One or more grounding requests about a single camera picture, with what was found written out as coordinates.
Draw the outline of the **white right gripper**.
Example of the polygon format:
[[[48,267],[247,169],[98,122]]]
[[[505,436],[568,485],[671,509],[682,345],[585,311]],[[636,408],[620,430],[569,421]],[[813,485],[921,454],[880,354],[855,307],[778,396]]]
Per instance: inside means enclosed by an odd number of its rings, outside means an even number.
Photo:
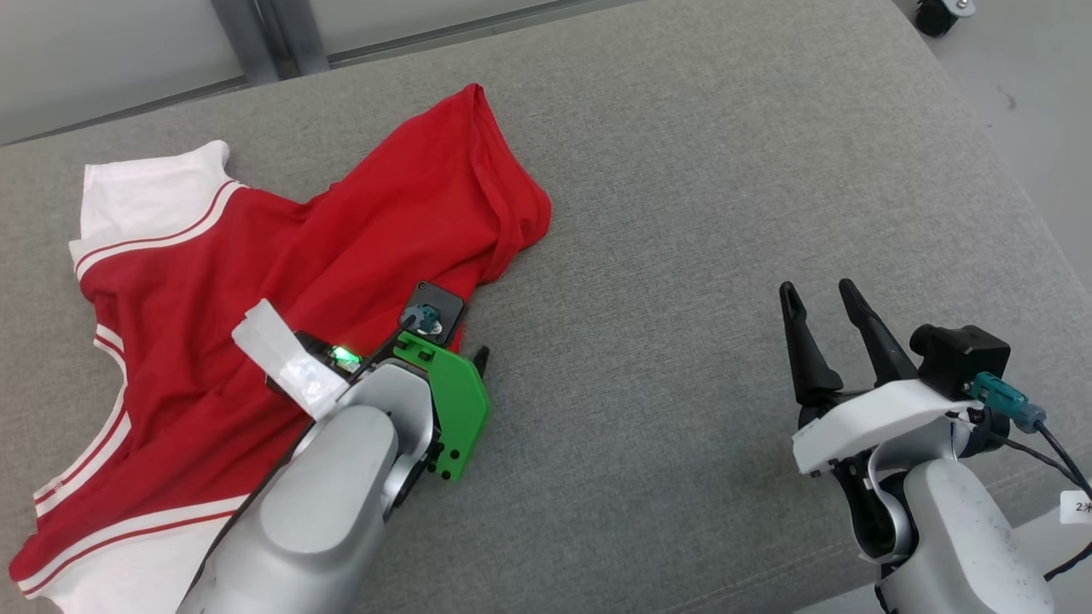
[[[876,389],[830,409],[795,432],[792,452],[803,475],[826,471],[830,461],[890,442],[948,413],[975,408],[973,399],[950,400],[917,379],[917,367],[853,280],[839,280],[839,294],[851,323],[860,333]],[[822,408],[842,392],[843,380],[816,345],[808,311],[794,284],[783,282],[779,297],[796,400],[802,408]]]

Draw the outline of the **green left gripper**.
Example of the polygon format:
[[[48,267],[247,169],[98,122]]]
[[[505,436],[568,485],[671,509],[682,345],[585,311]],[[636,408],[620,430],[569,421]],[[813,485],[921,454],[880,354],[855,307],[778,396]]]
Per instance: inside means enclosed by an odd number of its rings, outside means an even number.
[[[434,424],[439,429],[430,467],[441,479],[461,479],[479,441],[491,411],[484,382],[490,354],[488,346],[480,345],[466,358],[412,332],[401,332],[395,339],[393,355],[427,374]]]

